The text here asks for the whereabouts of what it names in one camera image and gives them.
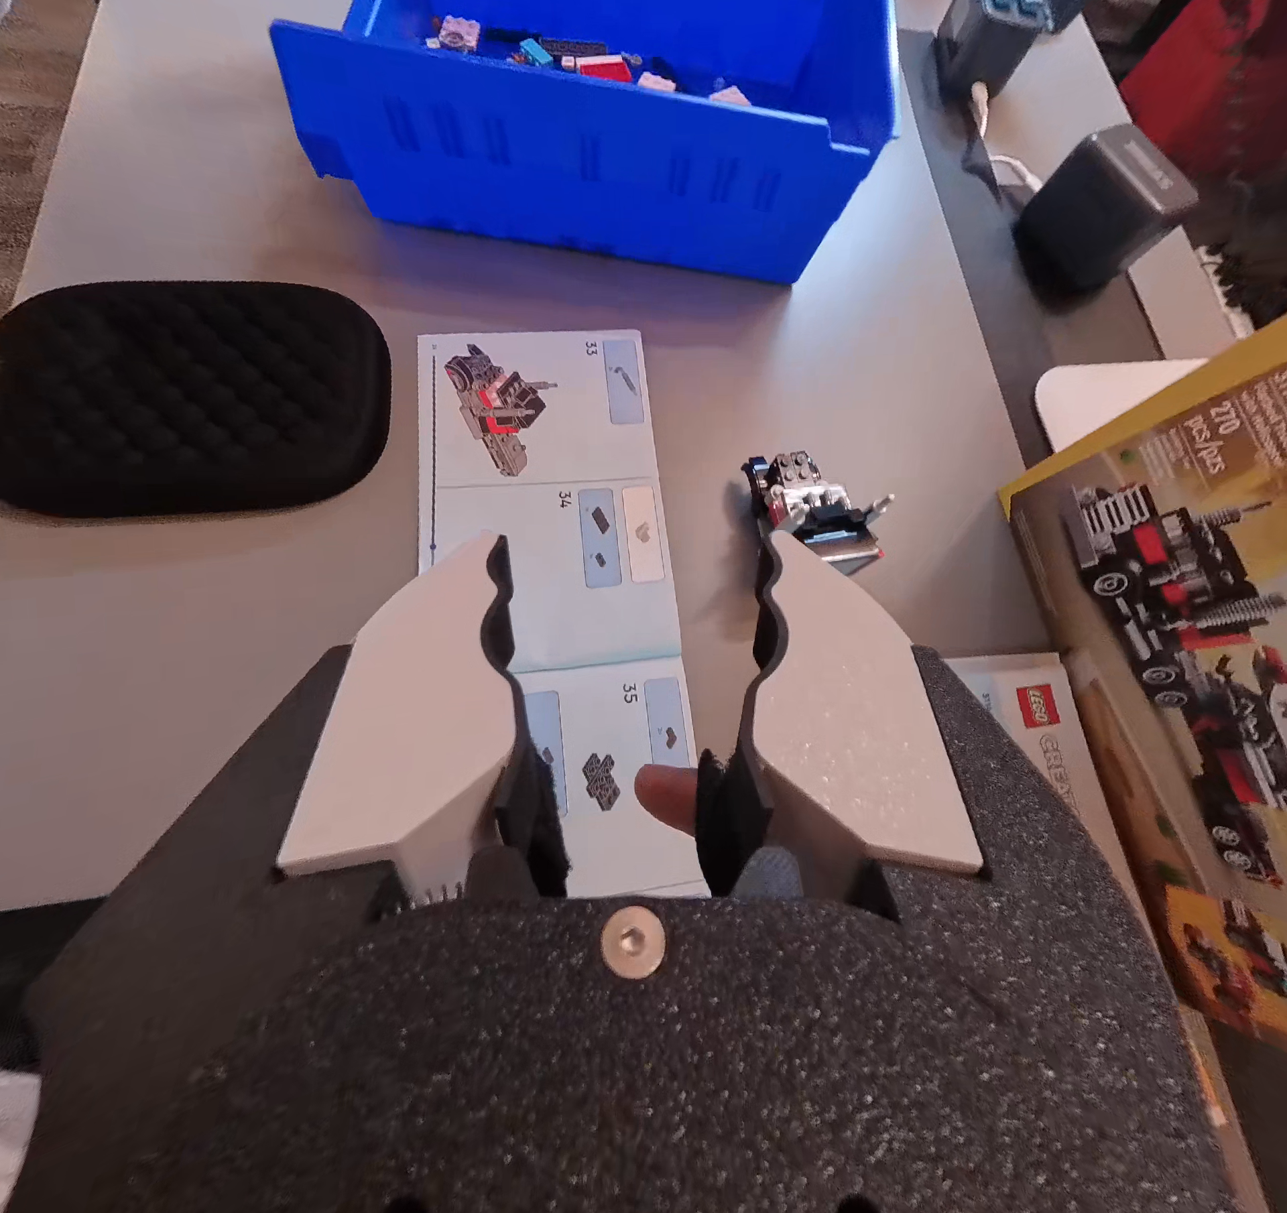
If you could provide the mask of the closed lego instruction booklet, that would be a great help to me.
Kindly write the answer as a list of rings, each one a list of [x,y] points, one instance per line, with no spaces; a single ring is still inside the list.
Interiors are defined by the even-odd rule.
[[[978,655],[946,662],[1077,815],[1157,948],[1060,655]]]

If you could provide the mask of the lego truck model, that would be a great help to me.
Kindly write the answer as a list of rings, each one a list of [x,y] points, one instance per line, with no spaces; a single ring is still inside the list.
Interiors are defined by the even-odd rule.
[[[825,477],[805,449],[753,456],[742,470],[765,541],[774,532],[791,535],[846,578],[885,558],[875,525],[893,505],[893,493],[857,504],[844,484]]]

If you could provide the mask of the blue plastic bin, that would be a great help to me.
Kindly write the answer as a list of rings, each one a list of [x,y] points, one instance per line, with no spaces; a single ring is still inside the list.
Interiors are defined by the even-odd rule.
[[[699,95],[427,50],[448,15],[663,58]],[[899,131],[893,0],[352,0],[269,36],[314,173],[379,218],[773,284]]]

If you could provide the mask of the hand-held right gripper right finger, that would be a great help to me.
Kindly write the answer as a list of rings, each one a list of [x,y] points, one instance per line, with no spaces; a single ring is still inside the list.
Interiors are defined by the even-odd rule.
[[[737,743],[770,846],[813,899],[875,865],[987,869],[915,647],[864,587],[791,533],[763,547],[755,661]]]

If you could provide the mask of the pile of lego bricks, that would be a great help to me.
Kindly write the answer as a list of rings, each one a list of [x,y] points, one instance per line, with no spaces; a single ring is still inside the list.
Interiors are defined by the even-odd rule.
[[[428,51],[484,56],[521,68],[632,84],[657,94],[700,95],[682,83],[679,70],[664,58],[645,59],[635,52],[615,51],[605,42],[486,27],[463,16],[435,16],[423,46]]]

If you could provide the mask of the person's right hand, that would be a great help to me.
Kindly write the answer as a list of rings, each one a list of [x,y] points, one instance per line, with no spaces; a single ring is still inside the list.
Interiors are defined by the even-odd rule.
[[[692,838],[698,827],[699,784],[698,769],[649,764],[637,771],[635,793],[649,816]]]

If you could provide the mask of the black quilted case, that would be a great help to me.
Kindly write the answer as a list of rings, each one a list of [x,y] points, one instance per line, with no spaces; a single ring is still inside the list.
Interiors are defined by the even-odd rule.
[[[344,495],[391,433],[379,322],[333,291],[101,281],[2,322],[3,505],[55,520],[295,509]]]

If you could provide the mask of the white stand base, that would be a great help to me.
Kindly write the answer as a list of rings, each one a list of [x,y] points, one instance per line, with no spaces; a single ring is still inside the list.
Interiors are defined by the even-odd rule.
[[[1053,453],[1202,369],[1204,358],[1060,365],[1041,374],[1034,391],[1038,422]]]

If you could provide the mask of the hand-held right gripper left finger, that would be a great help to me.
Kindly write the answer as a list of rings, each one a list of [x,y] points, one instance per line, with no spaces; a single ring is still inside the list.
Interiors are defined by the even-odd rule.
[[[446,899],[499,840],[519,713],[484,626],[507,607],[506,551],[483,531],[360,629],[277,856],[287,878],[388,862],[411,899]]]

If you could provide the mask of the black cube charger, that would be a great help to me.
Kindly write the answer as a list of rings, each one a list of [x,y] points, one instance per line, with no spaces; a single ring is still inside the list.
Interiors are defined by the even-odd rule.
[[[1199,208],[1190,178],[1133,123],[1088,134],[1021,210],[1021,264],[1054,295],[1092,294]]]

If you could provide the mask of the open lego instruction booklet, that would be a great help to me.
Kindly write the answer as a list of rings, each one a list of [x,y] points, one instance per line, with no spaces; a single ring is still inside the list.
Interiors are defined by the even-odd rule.
[[[710,894],[692,838],[636,796],[698,765],[643,339],[424,334],[420,571],[507,540],[514,658],[577,898]]]

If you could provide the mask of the lego set cardboard box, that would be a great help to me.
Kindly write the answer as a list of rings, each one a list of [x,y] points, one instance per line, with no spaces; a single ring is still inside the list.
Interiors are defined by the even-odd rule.
[[[1186,1001],[1286,1041],[1286,320],[1001,500]]]

